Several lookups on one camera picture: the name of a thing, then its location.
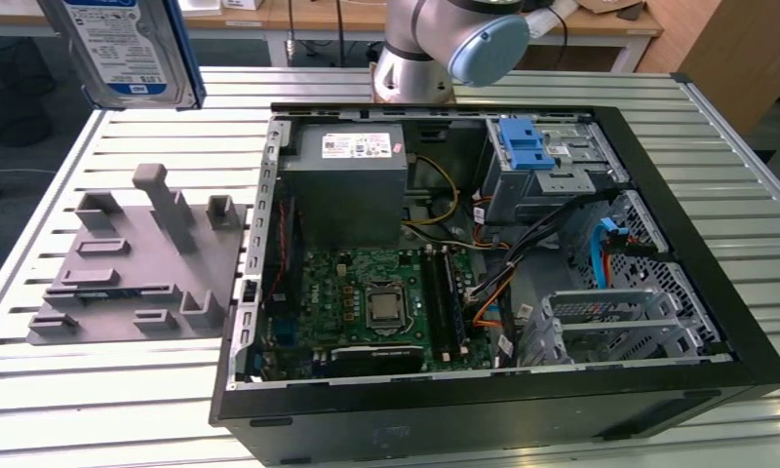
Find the blue drive bay latch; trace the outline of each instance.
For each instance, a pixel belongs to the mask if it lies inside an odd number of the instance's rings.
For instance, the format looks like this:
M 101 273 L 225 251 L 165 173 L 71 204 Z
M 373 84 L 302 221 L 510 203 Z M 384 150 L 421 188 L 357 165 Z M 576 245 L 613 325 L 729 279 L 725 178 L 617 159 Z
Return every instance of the blue drive bay latch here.
M 529 119 L 500 119 L 498 134 L 510 156 L 510 169 L 553 169 L 554 160 L 546 155 L 544 134 Z

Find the metal slatted table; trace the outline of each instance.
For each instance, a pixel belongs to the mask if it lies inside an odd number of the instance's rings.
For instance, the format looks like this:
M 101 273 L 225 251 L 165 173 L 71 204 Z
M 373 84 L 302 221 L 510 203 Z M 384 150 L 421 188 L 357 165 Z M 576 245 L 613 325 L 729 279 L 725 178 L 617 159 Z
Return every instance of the metal slatted table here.
M 369 100 L 366 70 L 203 68 L 206 108 L 94 112 L 0 272 L 0 468 L 257 465 L 207 425 L 218 340 L 33 347 L 26 324 L 78 229 L 79 193 L 130 188 L 142 162 L 169 168 L 189 203 L 251 205 L 271 101 Z M 464 103 L 600 104 L 641 144 L 780 353 L 780 183 L 690 85 L 665 75 L 517 72 Z M 374 462 L 370 466 L 780 466 L 780 391 L 642 441 Z

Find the hard drive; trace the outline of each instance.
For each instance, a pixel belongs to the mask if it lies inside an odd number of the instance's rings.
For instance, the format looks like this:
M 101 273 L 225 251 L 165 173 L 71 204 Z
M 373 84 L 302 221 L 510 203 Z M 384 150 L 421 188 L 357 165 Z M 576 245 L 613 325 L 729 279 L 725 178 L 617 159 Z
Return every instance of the hard drive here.
M 98 109 L 197 109 L 205 99 L 177 0 L 38 0 Z

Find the yellow wire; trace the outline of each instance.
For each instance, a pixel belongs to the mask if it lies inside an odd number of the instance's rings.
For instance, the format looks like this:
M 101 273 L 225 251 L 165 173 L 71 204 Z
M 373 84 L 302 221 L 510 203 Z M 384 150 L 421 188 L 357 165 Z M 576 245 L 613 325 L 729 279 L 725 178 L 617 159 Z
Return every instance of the yellow wire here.
M 428 161 L 430 163 L 430 165 L 433 166 L 433 169 L 437 170 L 437 172 L 441 174 L 441 176 L 446 180 L 446 183 L 450 184 L 450 190 L 452 190 L 452 193 L 453 193 L 453 202 L 450 203 L 450 209 L 441 216 L 432 217 L 429 219 L 418 219 L 418 220 L 402 221 L 401 224 L 408 224 L 408 225 L 409 224 L 436 224 L 442 219 L 445 219 L 450 215 L 453 215 L 453 212 L 456 211 L 456 207 L 458 207 L 458 190 L 456 190 L 456 184 L 453 183 L 453 179 L 446 174 L 446 172 L 444 171 L 442 167 L 433 161 L 433 159 L 430 159 L 430 158 L 428 158 L 425 156 L 420 156 L 420 155 L 416 155 L 416 159 L 421 159 L 424 161 Z

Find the power supply label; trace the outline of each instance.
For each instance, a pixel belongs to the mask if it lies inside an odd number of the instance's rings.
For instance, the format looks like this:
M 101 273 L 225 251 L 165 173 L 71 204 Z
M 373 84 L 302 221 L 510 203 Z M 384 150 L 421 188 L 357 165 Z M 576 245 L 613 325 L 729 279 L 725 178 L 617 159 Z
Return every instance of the power supply label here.
M 125 95 L 158 95 L 167 80 L 154 44 L 138 33 L 137 0 L 63 0 L 103 83 Z
M 390 134 L 325 134 L 322 158 L 389 158 Z

